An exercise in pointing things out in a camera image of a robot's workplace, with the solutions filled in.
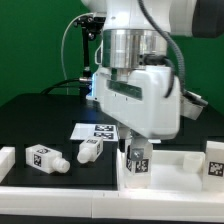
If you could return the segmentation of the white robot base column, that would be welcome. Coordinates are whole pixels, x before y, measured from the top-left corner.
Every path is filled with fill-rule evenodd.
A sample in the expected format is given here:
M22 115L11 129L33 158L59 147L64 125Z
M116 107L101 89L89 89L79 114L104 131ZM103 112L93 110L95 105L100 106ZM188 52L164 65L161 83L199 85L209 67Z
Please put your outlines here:
M81 0L81 3L89 9L90 13L104 16L106 20L106 0ZM102 45L99 45L95 51L94 61L98 68L92 75L92 89L88 95L88 99L97 101L101 89L99 74L100 70L102 69Z

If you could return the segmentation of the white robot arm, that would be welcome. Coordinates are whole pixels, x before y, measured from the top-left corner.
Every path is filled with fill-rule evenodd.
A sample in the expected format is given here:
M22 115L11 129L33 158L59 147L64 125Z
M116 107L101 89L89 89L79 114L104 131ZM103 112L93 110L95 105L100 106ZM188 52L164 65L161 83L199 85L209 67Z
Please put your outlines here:
M126 159L149 157L150 140L176 137L182 116L207 102L185 87L174 35L224 34L224 0L105 0L101 62L94 74L100 109L131 131Z

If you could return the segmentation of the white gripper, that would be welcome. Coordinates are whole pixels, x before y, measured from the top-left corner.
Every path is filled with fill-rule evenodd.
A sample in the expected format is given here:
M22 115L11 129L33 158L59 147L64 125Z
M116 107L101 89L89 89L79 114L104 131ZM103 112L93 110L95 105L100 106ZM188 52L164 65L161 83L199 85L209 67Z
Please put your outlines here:
M140 68L107 65L102 55L100 109L131 130L128 158L141 161L147 139L173 139L180 126L180 83L166 56L147 55Z

